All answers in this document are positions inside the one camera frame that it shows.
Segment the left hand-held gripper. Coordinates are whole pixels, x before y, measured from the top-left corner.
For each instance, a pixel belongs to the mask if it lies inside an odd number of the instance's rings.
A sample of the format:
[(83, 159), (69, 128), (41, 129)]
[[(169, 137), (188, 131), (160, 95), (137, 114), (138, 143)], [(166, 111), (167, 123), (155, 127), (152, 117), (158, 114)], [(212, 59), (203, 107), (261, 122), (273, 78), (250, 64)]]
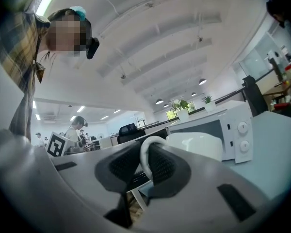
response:
[(67, 139), (56, 133), (52, 132), (48, 141), (46, 151), (50, 157), (60, 157), (64, 155), (66, 150)]

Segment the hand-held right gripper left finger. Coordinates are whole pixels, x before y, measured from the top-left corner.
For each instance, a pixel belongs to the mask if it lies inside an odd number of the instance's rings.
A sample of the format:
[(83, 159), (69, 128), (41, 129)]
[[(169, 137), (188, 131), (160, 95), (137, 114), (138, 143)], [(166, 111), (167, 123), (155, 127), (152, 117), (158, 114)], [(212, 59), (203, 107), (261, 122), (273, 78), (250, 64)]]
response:
[(129, 219), (127, 192), (140, 163), (140, 147), (139, 142), (127, 142), (51, 161), (68, 186), (99, 214)]

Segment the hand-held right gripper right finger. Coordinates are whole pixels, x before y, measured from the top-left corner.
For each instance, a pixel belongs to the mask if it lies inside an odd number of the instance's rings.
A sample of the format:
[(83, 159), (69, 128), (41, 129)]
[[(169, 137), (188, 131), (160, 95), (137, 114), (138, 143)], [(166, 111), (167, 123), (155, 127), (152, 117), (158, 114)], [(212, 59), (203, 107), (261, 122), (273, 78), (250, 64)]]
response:
[(151, 144), (154, 187), (135, 223), (138, 233), (251, 233), (270, 216), (277, 200), (211, 158)]

